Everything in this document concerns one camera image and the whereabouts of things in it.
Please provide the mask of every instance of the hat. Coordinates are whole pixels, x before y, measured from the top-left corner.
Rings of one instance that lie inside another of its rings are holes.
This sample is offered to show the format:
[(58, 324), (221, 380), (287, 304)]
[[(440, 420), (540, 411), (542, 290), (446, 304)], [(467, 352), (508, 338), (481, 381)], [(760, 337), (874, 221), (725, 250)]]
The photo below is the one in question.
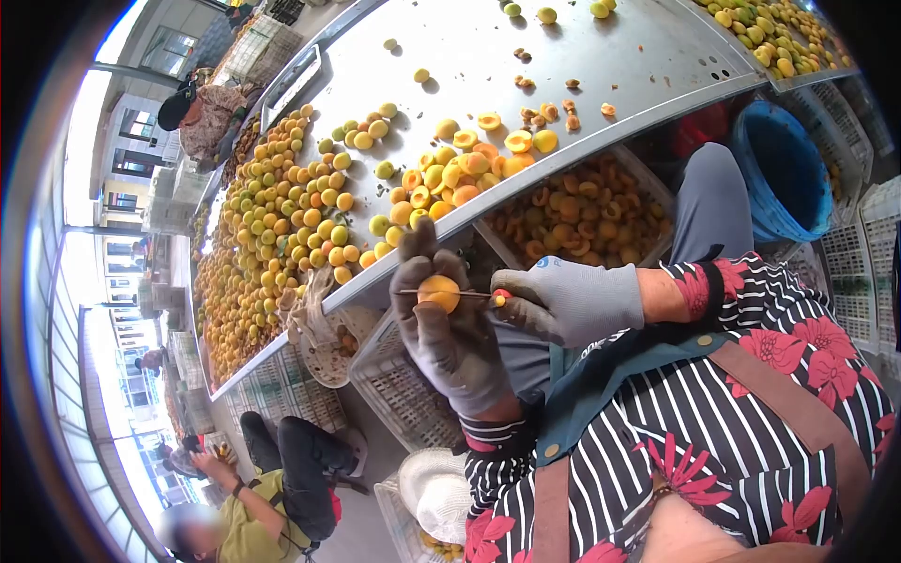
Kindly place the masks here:
[(397, 470), (401, 500), (423, 530), (438, 541), (466, 543), (472, 496), (465, 465), (466, 455), (426, 448), (407, 456)]

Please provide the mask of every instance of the bracelet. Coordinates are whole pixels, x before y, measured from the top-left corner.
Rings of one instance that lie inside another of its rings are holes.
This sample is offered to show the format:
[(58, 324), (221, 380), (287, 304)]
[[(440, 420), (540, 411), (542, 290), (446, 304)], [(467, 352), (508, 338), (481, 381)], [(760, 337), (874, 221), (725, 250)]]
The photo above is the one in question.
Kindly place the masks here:
[(237, 477), (237, 479), (238, 479), (238, 485), (235, 485), (234, 489), (232, 490), (232, 496), (235, 498), (238, 498), (238, 493), (240, 493), (241, 489), (244, 488), (244, 482), (241, 481), (241, 478)]

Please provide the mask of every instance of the green shirt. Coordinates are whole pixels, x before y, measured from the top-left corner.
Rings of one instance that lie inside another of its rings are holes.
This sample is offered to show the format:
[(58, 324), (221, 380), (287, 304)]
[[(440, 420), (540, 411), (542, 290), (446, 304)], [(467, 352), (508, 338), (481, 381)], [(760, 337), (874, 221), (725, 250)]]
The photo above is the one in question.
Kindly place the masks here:
[[(276, 493), (283, 492), (282, 473), (282, 469), (277, 469), (258, 476), (259, 485), (253, 487), (253, 491), (271, 500)], [(279, 502), (274, 508), (286, 516), (284, 503)], [(309, 538), (290, 520), (282, 529), (278, 542), (273, 541), (262, 522), (255, 520), (244, 503), (233, 496), (223, 503), (220, 512), (229, 532), (216, 554), (218, 563), (295, 563), (301, 556), (300, 549), (310, 545)]]

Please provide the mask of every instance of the hand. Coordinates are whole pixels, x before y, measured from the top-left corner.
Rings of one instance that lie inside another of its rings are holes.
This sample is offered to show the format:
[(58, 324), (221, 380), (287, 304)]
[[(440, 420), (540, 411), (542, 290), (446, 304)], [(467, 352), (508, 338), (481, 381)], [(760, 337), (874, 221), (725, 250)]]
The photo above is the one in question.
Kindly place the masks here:
[(501, 362), (497, 337), (483, 300), (464, 297), (453, 313), (433, 302), (417, 304), (416, 289), (441, 274), (460, 290), (469, 289), (466, 266), (448, 250), (438, 250), (432, 221), (420, 219), (400, 243), (401, 266), (391, 279), (391, 302), (404, 345), (416, 365), (458, 413), (476, 416), (513, 394)]
[(238, 484), (234, 468), (227, 463), (208, 453), (188, 452), (191, 454), (191, 463), (194, 467), (206, 473), (213, 481), (227, 489), (234, 489)]
[(497, 317), (563, 348), (584, 348), (614, 332), (644, 326), (635, 266), (605, 269), (545, 256), (527, 272), (498, 270), (491, 291), (514, 297)]

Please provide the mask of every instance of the striped shirt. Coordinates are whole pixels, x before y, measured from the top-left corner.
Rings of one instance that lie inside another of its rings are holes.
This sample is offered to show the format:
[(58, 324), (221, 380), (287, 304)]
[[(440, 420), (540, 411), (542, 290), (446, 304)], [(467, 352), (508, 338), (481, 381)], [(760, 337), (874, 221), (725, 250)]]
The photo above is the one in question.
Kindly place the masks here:
[[(875, 470), (894, 425), (888, 396), (835, 323), (828, 295), (749, 253), (718, 259), (725, 336), (817, 395), (847, 425)], [(706, 305), (703, 270), (664, 267)], [(592, 345), (603, 348), (625, 331)], [(535, 434), (527, 421), (460, 417), (472, 446), (473, 505), (466, 555), (476, 563), (531, 561)], [(652, 474), (742, 544), (832, 542), (841, 529), (833, 448), (809, 452), (761, 400), (707, 357), (623, 383), (569, 458), (569, 560), (626, 561), (642, 545)]]

